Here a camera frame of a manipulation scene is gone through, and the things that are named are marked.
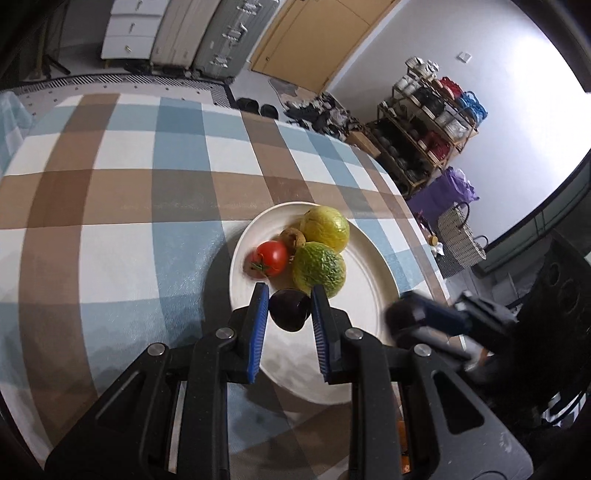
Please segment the dark purple plum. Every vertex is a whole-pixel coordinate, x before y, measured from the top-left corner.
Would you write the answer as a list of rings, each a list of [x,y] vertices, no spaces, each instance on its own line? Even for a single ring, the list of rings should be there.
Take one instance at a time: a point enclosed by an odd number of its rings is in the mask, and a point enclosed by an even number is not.
[[[311,298],[300,290],[278,290],[270,297],[269,311],[278,328],[294,333],[304,327],[311,315]]]

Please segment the red tomato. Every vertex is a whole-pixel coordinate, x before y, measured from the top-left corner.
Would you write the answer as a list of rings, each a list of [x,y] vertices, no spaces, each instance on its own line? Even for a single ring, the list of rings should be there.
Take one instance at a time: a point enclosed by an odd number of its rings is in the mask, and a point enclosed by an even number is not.
[[[283,242],[270,240],[259,244],[250,258],[250,268],[266,277],[280,275],[287,268],[290,254]]]

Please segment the green-yellow textured melon fruit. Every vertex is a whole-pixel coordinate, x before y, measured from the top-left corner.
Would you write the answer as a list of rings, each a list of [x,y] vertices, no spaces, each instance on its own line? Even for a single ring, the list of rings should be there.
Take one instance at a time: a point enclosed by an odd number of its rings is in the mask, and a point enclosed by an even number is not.
[[[291,263],[291,279],[298,290],[311,295],[317,285],[325,295],[335,297],[346,282],[346,263],[342,255],[328,245],[308,242],[298,248]]]

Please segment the brown kiwi fruit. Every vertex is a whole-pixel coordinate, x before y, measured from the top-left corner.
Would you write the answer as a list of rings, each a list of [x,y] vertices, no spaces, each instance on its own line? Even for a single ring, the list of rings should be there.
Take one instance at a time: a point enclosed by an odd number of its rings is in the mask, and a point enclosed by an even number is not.
[[[294,254],[298,249],[304,247],[305,240],[304,233],[294,227],[285,228],[280,233],[280,241],[286,246],[287,252]]]

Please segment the yellow-green round melon fruit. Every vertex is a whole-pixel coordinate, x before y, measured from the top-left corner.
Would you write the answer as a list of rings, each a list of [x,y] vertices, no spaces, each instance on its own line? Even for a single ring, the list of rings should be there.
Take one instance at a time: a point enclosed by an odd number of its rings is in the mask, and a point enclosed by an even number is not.
[[[339,210],[315,206],[301,218],[301,233],[308,242],[320,242],[341,253],[349,244],[349,221]]]

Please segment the large cream plate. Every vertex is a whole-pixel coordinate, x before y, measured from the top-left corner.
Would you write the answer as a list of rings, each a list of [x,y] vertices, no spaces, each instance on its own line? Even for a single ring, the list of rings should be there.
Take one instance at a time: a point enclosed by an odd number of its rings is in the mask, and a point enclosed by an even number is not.
[[[249,304],[259,279],[247,272],[247,259],[256,247],[279,237],[287,227],[300,223],[312,208],[308,202],[287,202],[270,207],[245,227],[235,246],[229,269],[230,305]],[[295,332],[267,321],[260,370],[274,384],[298,398],[322,405],[349,402],[351,387],[342,384],[342,336],[349,329],[388,340],[387,307],[399,292],[386,259],[375,243],[349,221],[349,243],[342,251],[346,265],[344,286],[334,297],[312,298],[311,318]]]

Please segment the woven checkered basket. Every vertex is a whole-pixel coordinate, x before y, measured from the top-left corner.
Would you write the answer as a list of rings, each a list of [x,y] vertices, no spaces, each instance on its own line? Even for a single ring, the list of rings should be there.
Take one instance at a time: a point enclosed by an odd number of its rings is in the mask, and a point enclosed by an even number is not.
[[[489,240],[486,236],[475,236],[468,224],[470,205],[461,202],[438,219],[438,229],[444,245],[455,260],[464,268],[469,268],[487,258],[486,248]]]

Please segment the purple bag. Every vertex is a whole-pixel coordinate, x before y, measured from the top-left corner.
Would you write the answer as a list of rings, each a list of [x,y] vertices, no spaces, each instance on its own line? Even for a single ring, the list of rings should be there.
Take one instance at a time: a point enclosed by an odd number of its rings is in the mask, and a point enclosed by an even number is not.
[[[408,201],[414,214],[421,214],[431,227],[438,226],[439,218],[460,203],[470,204],[479,200],[475,187],[461,169],[448,167],[425,188]]]

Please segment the plaid blue brown tablecloth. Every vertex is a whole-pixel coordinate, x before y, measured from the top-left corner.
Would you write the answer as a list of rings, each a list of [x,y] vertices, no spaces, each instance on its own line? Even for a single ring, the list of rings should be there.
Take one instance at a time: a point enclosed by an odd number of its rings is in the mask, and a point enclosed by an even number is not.
[[[400,290],[448,297],[397,186],[341,141],[133,94],[36,123],[1,181],[1,392],[37,461],[149,344],[228,320],[236,237],[288,201],[339,209]]]

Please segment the black slipper right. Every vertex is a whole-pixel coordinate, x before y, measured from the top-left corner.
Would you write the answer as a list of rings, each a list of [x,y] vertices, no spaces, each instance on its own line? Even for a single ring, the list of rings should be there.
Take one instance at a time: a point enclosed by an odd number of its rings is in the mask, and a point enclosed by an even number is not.
[[[263,117],[270,118],[273,120],[277,120],[280,115],[279,112],[276,110],[276,107],[270,104],[263,104],[259,108],[259,114]]]

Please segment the black slipper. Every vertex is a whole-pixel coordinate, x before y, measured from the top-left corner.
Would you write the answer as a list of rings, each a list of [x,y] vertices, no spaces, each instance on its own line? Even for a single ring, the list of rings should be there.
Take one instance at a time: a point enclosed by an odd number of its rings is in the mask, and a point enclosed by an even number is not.
[[[259,115],[259,102],[257,102],[256,100],[252,98],[242,97],[238,98],[238,100],[236,100],[235,103],[238,110],[242,112]]]
[[[263,117],[270,118],[273,120],[277,120],[280,115],[279,112],[276,110],[276,107],[270,104],[263,104],[259,108],[259,114]]]

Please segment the wooden shoe rack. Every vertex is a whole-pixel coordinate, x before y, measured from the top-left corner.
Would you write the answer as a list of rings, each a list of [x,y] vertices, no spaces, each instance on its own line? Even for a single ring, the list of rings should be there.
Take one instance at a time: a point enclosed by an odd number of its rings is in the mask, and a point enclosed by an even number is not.
[[[487,116],[473,92],[447,77],[422,77],[409,69],[394,83],[390,97],[377,104],[366,133],[408,199],[447,169]]]

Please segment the black slipper left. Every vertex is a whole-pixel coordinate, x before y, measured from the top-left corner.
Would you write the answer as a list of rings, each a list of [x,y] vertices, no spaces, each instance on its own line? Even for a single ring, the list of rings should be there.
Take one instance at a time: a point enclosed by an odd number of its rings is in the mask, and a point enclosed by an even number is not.
[[[242,97],[238,98],[238,100],[236,100],[235,103],[238,110],[242,112],[259,115],[259,102],[257,102],[256,100],[252,98]]]

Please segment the wooden door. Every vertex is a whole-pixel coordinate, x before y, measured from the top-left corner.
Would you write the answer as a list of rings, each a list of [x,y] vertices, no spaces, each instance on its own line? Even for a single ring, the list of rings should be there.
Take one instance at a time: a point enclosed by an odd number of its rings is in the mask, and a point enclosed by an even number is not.
[[[252,54],[252,71],[315,93],[328,87],[396,1],[285,1]]]

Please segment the silver suitcase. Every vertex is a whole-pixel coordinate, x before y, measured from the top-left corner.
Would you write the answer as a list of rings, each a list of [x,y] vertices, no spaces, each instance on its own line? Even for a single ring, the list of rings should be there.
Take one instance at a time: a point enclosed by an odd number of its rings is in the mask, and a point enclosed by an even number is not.
[[[273,0],[221,1],[201,39],[192,73],[231,84],[279,4]]]

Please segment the beige suitcase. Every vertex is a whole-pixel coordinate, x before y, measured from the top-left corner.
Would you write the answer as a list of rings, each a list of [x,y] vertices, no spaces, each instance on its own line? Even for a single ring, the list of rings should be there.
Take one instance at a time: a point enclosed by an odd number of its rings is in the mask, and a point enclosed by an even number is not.
[[[157,66],[189,68],[219,3],[219,0],[170,0],[155,37],[150,62]]]

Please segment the dotted floor rug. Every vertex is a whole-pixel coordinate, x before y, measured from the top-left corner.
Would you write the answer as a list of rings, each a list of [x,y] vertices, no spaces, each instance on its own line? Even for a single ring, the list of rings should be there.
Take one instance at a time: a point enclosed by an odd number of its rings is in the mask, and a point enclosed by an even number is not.
[[[235,108],[233,94],[223,82],[205,79],[173,78],[169,76],[151,76],[134,74],[92,74],[76,75],[39,82],[28,82],[9,88],[17,96],[31,97],[33,94],[46,93],[62,97],[66,92],[91,93],[107,92],[131,93],[164,96],[178,94],[181,99],[195,98],[197,101],[211,102],[214,105]]]

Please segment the white drawer desk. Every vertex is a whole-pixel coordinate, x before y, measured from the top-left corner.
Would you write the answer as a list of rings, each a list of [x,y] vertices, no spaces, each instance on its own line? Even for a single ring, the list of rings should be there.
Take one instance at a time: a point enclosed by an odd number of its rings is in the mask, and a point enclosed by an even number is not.
[[[148,60],[168,3],[168,0],[116,0],[100,58]]]

